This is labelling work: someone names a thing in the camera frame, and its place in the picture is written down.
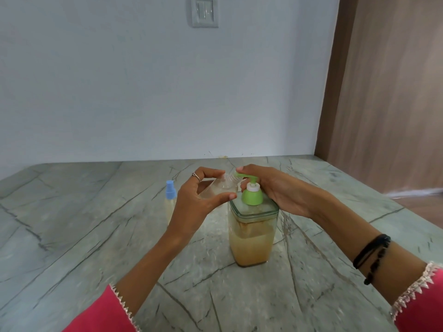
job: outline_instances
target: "hand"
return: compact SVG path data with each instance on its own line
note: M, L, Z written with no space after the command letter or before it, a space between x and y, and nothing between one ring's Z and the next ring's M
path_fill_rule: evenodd
M311 219L315 216L322 189L271 167L249 164L237 168L237 172L257 176L261 188L281 210ZM248 182L246 179L241 183L241 191L246 189Z
M195 173L200 179L220 178L224 170L200 167ZM191 176L177 193L177 202L167 232L180 238L184 244L191 240L211 211L237 198L236 193L225 192L209 199L201 199L198 195L212 182L213 180L199 182L197 177Z

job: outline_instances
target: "blue spray nozzle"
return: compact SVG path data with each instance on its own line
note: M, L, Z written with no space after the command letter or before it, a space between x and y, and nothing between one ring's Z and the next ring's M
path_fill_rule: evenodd
M174 188L174 181L166 181L166 199L177 198L177 191Z

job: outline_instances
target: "green pump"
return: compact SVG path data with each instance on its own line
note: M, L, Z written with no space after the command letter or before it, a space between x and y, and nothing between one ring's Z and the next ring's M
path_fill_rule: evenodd
M256 206L263 203L263 192L260 189L260 184L257 183L258 177L252 175L245 175L243 173L235 172L237 177L248 177L250 182L246 189L241 194L241 201L246 205Z

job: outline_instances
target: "red sleeve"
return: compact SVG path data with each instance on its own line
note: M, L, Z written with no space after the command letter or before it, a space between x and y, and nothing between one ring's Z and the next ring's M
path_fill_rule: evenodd
M443 331L443 269L426 273L394 304L398 308L394 320L400 332Z
M63 332L136 332L139 329L126 313L118 293L108 285L103 294L80 313Z

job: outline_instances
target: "black hair tie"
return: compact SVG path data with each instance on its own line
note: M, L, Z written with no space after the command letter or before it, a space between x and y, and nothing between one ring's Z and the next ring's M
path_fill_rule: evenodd
M382 249L380 249L380 251L377 254L377 260L371 265L370 271L365 279L364 284L369 285L372 283L374 279L374 274L380 265L380 260L385 256L386 250L388 249L390 243L391 243L391 238L389 236L387 236L386 234L380 234L374 240L369 242L369 244L367 244L362 249L362 251L357 255L357 257L353 261L352 265L354 266L355 269L358 269L369 259L369 257L377 249L382 247Z

